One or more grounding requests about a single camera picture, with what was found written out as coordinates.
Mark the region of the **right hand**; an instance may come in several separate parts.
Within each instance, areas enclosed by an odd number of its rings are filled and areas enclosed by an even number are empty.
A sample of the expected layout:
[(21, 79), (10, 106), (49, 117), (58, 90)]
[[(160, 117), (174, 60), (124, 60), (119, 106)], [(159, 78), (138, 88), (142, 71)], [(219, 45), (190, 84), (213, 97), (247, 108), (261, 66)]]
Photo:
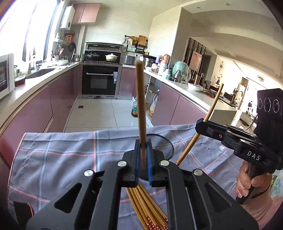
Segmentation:
[(236, 182), (236, 196), (239, 198), (247, 197), (251, 187), (254, 187), (256, 194), (259, 194), (265, 192), (271, 184), (272, 174), (267, 173), (251, 179), (248, 171), (249, 163), (243, 161)]

